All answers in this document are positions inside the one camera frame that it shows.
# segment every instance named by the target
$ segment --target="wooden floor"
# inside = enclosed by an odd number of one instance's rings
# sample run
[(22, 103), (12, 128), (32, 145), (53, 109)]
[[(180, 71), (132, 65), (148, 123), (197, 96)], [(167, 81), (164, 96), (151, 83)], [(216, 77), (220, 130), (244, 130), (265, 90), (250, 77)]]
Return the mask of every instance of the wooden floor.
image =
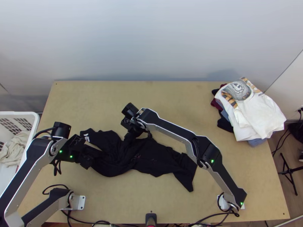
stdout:
[[(269, 139), (269, 146), (272, 151), (275, 150), (276, 145), (279, 141), (279, 138), (283, 135), (284, 131), (276, 132), (271, 139)], [(298, 161), (300, 154), (303, 152), (303, 144), (298, 142), (292, 135), (290, 135), (282, 148), (277, 151), (274, 156), (274, 161), (276, 164), (277, 171), (282, 171), (283, 161), (280, 156), (280, 153), (283, 153), (288, 165), (290, 168), (296, 168), (302, 166), (303, 163)], [(283, 192), (285, 195), (285, 199), (287, 202), (289, 214), (291, 218), (295, 218), (297, 216), (303, 215), (303, 170), (295, 172), (293, 174), (294, 181), (297, 187), (298, 196), (295, 195), (292, 184), (286, 179), (285, 176), (279, 175), (280, 182), (283, 188)], [(267, 224), (269, 227), (273, 227), (280, 223), (285, 222), (286, 220), (267, 220)], [(89, 227), (91, 225), (87, 224), (72, 224), (73, 227)], [(265, 221), (257, 221), (257, 222), (235, 222), (235, 223), (224, 223), (223, 226), (228, 227), (266, 227)], [(285, 227), (302, 227), (303, 226), (303, 218), (299, 219), (295, 222), (284, 225)], [(43, 227), (68, 227), (67, 224), (64, 223), (45, 223)]]

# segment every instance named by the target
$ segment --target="white laundry basket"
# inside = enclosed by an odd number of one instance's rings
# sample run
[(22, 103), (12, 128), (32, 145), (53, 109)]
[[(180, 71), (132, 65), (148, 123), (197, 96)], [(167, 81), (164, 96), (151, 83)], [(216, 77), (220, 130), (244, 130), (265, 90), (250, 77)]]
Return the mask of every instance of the white laundry basket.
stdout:
[[(39, 119), (39, 115), (34, 112), (0, 111), (0, 152), (4, 144), (12, 139), (14, 135), (21, 131), (30, 131), (26, 150), (36, 133)], [(25, 160), (26, 153), (24, 152), (20, 166)], [(17, 165), (6, 167), (3, 163), (0, 163), (0, 195), (13, 178), (17, 167)]]

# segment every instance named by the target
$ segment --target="cable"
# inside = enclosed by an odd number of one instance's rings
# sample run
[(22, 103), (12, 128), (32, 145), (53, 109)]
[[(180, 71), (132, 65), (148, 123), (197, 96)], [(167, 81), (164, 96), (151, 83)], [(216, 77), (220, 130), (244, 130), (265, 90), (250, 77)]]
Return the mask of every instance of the cable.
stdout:
[(221, 196), (224, 194), (224, 192), (222, 192), (219, 196), (218, 196), (218, 199), (217, 199), (217, 205), (218, 205), (218, 207), (219, 207), (219, 209), (221, 210), (221, 211), (223, 211), (223, 212), (228, 212), (228, 209), (227, 210), (223, 210), (222, 208), (221, 208), (221, 206), (219, 205), (219, 200), (220, 200), (220, 198), (221, 198)]
[(56, 127), (52, 127), (52, 128), (49, 128), (49, 129), (41, 130), (40, 132), (37, 132), (37, 133), (34, 135), (33, 139), (37, 138), (37, 136), (39, 136), (39, 135), (42, 134), (42, 133), (48, 133), (48, 134), (50, 135), (50, 138), (51, 138), (52, 140), (54, 140), (53, 136), (52, 136), (48, 131), (53, 130), (53, 129), (55, 129), (55, 128), (56, 128)]
[(92, 224), (92, 225), (94, 225), (94, 224), (110, 225), (111, 224), (108, 221), (103, 221), (103, 220), (99, 220), (99, 221), (96, 221), (96, 222), (81, 221), (81, 220), (78, 220), (78, 219), (72, 217), (70, 214), (65, 213), (63, 210), (61, 210), (61, 212), (64, 213), (64, 215), (67, 216), (68, 219), (72, 219), (76, 222), (80, 222), (80, 223), (84, 223), (84, 224)]
[[(68, 188), (66, 185), (64, 185), (64, 184), (55, 184), (55, 185), (48, 186), (46, 189), (44, 189), (43, 192), (42, 192), (42, 194), (43, 194), (43, 195), (49, 195), (50, 193), (49, 193), (49, 192), (48, 192), (48, 193), (45, 193), (45, 191), (46, 191), (47, 189), (49, 189), (49, 188), (56, 187), (56, 186), (63, 186), (63, 187), (65, 187), (66, 189), (69, 189), (69, 188)], [(78, 220), (78, 219), (76, 219), (76, 218), (74, 218), (74, 217), (72, 217), (72, 216), (70, 215), (70, 213), (72, 212), (71, 210), (69, 210), (67, 213), (65, 213), (63, 210), (61, 210), (61, 212), (64, 213), (64, 215), (67, 216), (67, 223), (68, 223), (69, 227), (72, 227), (72, 225), (70, 224), (69, 219), (72, 219), (72, 220), (74, 220), (74, 221), (76, 221), (76, 222), (80, 222), (80, 223), (84, 223), (84, 224), (92, 224), (93, 226), (94, 226), (95, 224), (103, 224), (103, 225), (110, 225), (110, 224), (111, 224), (110, 222), (108, 222), (108, 221), (103, 221), (103, 220), (99, 220), (99, 221), (96, 221), (96, 222), (87, 222), (87, 221)]]
[[(219, 225), (221, 225), (225, 221), (225, 219), (227, 218), (227, 216), (231, 213), (231, 210), (232, 210), (232, 207), (230, 207), (228, 209), (228, 213), (225, 212), (225, 213), (218, 213), (218, 214), (214, 214), (214, 215), (209, 215), (206, 218), (203, 218), (203, 219), (197, 221), (196, 223), (190, 224), (188, 226), (189, 227), (194, 226), (194, 225), (213, 226), (213, 227), (219, 226)], [(218, 224), (215, 224), (215, 225), (206, 225), (206, 224), (201, 223), (202, 221), (204, 221), (204, 220), (206, 220), (208, 218), (211, 218), (211, 217), (214, 217), (214, 216), (218, 216), (218, 215), (225, 215), (225, 217), (222, 219), (222, 221), (219, 222)]]
[(53, 166), (54, 166), (54, 176), (57, 175), (57, 172), (61, 175), (61, 160), (54, 160), (54, 163), (52, 162)]
[[(302, 118), (302, 113), (301, 113), (302, 110), (299, 109), (298, 112), (299, 112), (299, 114), (300, 114), (300, 118), (299, 118), (299, 120), (298, 120), (298, 123), (299, 123), (299, 122), (301, 121), (301, 118)], [(284, 138), (284, 140), (283, 140), (283, 142), (282, 142), (282, 145), (279, 147), (280, 141), (281, 141), (281, 139), (283, 138), (283, 136), (287, 133), (287, 131), (288, 131), (288, 128), (287, 128), (287, 130), (284, 132), (284, 134), (280, 137), (280, 139), (279, 139), (279, 141), (278, 141), (278, 144), (277, 144), (277, 146), (276, 146), (276, 149), (272, 152), (272, 157), (275, 156), (276, 152), (277, 152), (278, 150), (281, 149), (281, 147), (283, 146), (283, 144), (284, 144), (286, 138), (291, 134), (291, 133), (287, 134), (287, 136)]]
[(45, 191), (46, 191), (47, 189), (49, 189), (49, 188), (56, 187), (56, 186), (63, 186), (63, 187), (65, 187), (66, 189), (69, 189), (69, 188), (68, 188), (66, 185), (64, 185), (64, 184), (56, 184), (56, 185), (48, 186), (46, 189), (43, 190), (42, 194), (43, 194), (43, 195), (49, 195), (50, 193), (45, 193)]
[[(214, 215), (209, 215), (209, 216), (207, 216), (207, 217), (205, 217), (205, 218), (203, 218), (203, 219), (201, 219), (201, 220), (199, 220), (199, 221), (197, 221), (197, 222), (195, 222), (195, 223), (193, 223), (193, 224), (189, 224), (188, 227), (192, 227), (192, 226), (194, 226), (194, 225), (203, 225), (203, 226), (212, 226), (212, 227), (215, 227), (215, 226), (221, 225), (221, 224), (225, 221), (225, 219), (227, 218), (227, 216), (230, 215), (230, 214), (233, 214), (234, 216), (239, 217), (240, 215), (239, 215), (238, 213), (235, 213), (235, 212), (233, 211), (233, 207), (230, 206), (229, 209), (227, 209), (227, 210), (223, 210), (223, 209), (221, 208), (221, 206), (219, 205), (219, 200), (220, 200), (220, 198), (221, 198), (221, 196), (222, 196), (223, 194), (224, 194), (224, 192), (222, 192), (222, 193), (218, 196), (217, 205), (218, 205), (219, 209), (220, 209), (221, 211), (223, 211), (224, 213), (218, 213), (218, 214), (214, 214)], [(211, 218), (211, 217), (218, 216), (218, 215), (225, 215), (225, 217), (222, 219), (222, 221), (219, 222), (218, 224), (215, 224), (215, 225), (206, 225), (206, 224), (201, 223), (202, 221), (204, 221), (204, 220), (206, 220), (206, 219), (209, 219), (209, 218)]]

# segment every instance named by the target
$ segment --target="clothing pile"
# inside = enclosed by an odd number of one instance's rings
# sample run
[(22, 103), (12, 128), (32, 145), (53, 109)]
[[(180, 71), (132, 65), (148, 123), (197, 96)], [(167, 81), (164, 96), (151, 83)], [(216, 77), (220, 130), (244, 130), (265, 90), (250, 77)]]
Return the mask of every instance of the clothing pile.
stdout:
[(88, 169), (92, 167), (106, 177), (114, 177), (130, 169), (148, 173), (155, 177), (173, 173), (180, 183), (193, 191), (197, 165), (187, 154), (178, 153), (171, 147), (157, 143), (151, 133), (144, 139), (137, 139), (131, 133), (122, 141), (114, 131), (93, 129), (81, 131), (80, 136), (101, 149), (97, 150), (86, 144), (77, 147), (80, 155), (76, 163)]
[(211, 105), (221, 116), (217, 126), (233, 132), (237, 141), (257, 146), (284, 129), (286, 118), (278, 105), (247, 78), (222, 84), (212, 93)]
[(29, 135), (29, 131), (21, 131), (7, 141), (0, 151), (0, 163), (6, 166), (19, 165)]

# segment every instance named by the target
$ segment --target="folded clothes stack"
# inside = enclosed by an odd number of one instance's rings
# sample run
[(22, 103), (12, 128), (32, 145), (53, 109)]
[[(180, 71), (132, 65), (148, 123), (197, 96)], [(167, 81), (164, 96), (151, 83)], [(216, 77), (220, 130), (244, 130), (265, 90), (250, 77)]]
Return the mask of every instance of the folded clothes stack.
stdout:
[(211, 105), (221, 116), (217, 126), (234, 133), (237, 141), (257, 146), (284, 129), (286, 118), (278, 105), (245, 77), (222, 84), (212, 94)]

